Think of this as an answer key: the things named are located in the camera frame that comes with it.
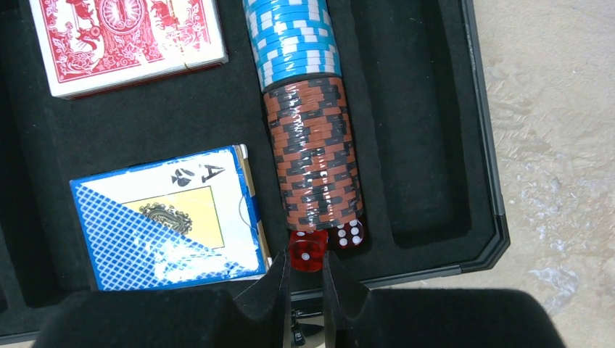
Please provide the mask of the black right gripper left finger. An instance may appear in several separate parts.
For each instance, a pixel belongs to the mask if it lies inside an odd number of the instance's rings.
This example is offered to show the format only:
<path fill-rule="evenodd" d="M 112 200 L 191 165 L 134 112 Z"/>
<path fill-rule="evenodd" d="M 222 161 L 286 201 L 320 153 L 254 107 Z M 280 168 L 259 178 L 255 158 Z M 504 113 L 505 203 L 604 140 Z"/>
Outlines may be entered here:
<path fill-rule="evenodd" d="M 290 256 L 232 297 L 223 289 L 89 292 L 65 300 L 35 347 L 290 347 Z"/>

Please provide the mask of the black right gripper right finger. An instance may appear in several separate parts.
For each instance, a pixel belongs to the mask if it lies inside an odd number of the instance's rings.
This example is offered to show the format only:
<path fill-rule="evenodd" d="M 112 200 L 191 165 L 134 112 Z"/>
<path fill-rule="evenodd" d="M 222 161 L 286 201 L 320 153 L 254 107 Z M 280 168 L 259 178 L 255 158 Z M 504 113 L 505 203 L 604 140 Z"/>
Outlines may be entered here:
<path fill-rule="evenodd" d="M 564 347 L 540 303 L 512 289 L 374 289 L 323 259 L 327 347 Z"/>

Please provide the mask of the red die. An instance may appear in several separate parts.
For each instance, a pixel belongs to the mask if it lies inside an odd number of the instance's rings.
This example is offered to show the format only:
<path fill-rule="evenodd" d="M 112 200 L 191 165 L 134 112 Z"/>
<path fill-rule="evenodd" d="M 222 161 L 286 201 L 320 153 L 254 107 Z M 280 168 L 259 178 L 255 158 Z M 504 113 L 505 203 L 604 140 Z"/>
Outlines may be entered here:
<path fill-rule="evenodd" d="M 344 225 L 328 229 L 330 249 L 353 249 L 361 246 L 368 235 L 366 219 L 359 217 Z"/>
<path fill-rule="evenodd" d="M 291 231 L 288 246 L 291 266 L 306 273 L 321 270 L 328 240 L 326 230 Z"/>

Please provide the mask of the black poker set case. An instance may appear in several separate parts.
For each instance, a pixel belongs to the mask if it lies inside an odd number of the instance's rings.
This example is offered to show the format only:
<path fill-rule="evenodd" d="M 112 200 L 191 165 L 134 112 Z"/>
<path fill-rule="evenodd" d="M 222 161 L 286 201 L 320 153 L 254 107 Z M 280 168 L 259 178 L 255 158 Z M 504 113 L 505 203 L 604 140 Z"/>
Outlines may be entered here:
<path fill-rule="evenodd" d="M 488 270 L 511 238 L 471 1 L 330 1 L 369 237 L 365 285 Z M 94 275 L 69 182 L 245 144 L 272 252 L 288 243 L 244 10 L 230 59 L 79 100 L 49 93 L 32 6 L 1 3 L 1 342 L 32 339 Z"/>

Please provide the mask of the blue poker chip stack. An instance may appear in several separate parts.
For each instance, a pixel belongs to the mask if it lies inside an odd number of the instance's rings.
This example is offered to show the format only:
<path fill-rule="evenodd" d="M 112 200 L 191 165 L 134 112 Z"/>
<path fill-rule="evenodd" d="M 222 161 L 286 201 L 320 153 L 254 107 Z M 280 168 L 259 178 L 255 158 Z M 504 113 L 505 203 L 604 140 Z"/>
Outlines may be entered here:
<path fill-rule="evenodd" d="M 260 88 L 310 74 L 342 75 L 326 1 L 242 2 Z"/>

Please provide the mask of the blue playing card deck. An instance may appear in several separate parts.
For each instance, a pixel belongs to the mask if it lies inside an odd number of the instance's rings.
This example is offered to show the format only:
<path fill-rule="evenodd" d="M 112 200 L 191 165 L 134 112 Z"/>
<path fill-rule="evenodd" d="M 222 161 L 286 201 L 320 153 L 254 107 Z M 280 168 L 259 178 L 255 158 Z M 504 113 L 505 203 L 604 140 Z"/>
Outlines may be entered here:
<path fill-rule="evenodd" d="M 100 291 L 261 278 L 272 263 L 243 144 L 70 182 Z"/>

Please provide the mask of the red playing card deck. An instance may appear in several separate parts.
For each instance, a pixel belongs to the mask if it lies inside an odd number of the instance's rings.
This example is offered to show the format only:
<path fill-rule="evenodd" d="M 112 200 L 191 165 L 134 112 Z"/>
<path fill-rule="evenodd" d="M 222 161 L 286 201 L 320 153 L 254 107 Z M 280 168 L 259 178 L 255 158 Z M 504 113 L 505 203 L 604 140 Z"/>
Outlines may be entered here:
<path fill-rule="evenodd" d="M 77 99 L 227 63 L 215 1 L 30 1 L 49 90 Z"/>

